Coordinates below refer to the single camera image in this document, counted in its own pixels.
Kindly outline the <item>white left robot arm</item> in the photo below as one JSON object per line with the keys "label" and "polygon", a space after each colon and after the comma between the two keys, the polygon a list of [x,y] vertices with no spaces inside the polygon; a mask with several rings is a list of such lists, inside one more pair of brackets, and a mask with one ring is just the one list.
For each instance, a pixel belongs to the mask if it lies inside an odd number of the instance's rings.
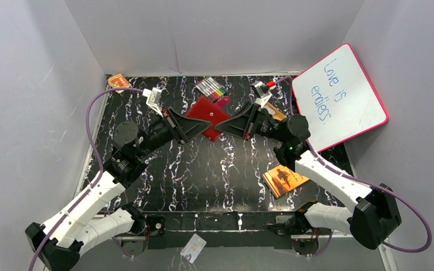
{"label": "white left robot arm", "polygon": [[211,126],[210,121],[186,117],[171,107],[148,130],[133,121],[119,124],[113,133],[112,155],[94,180],[52,218],[26,228],[35,259],[48,270],[71,270],[84,253],[116,235],[149,235],[154,230],[150,219],[133,204],[100,220],[94,216],[145,171],[144,157],[173,140],[187,143]]}

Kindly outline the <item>red leather card holder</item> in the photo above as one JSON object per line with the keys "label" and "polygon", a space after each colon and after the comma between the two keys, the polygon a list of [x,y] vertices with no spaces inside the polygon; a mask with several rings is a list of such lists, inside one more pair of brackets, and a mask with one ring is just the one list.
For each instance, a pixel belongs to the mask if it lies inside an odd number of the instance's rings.
{"label": "red leather card holder", "polygon": [[212,123],[211,127],[202,132],[202,135],[211,142],[215,142],[221,135],[221,132],[215,130],[215,125],[231,118],[228,113],[204,95],[201,95],[195,104],[191,106],[190,110],[186,113],[186,117],[210,121]]}

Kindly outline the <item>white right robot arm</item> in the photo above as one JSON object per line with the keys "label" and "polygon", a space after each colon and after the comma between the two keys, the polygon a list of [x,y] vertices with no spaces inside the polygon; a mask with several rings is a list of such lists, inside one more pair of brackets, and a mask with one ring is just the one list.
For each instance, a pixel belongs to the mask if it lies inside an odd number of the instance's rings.
{"label": "white right robot arm", "polygon": [[259,135],[281,142],[274,148],[279,163],[314,181],[343,204],[336,207],[309,201],[293,217],[268,227],[277,234],[309,234],[314,229],[326,228],[350,234],[365,248],[374,250],[402,222],[389,187],[352,180],[312,149],[307,143],[309,123],[302,115],[276,120],[259,105],[247,102],[230,119],[216,124],[215,130],[245,140]]}

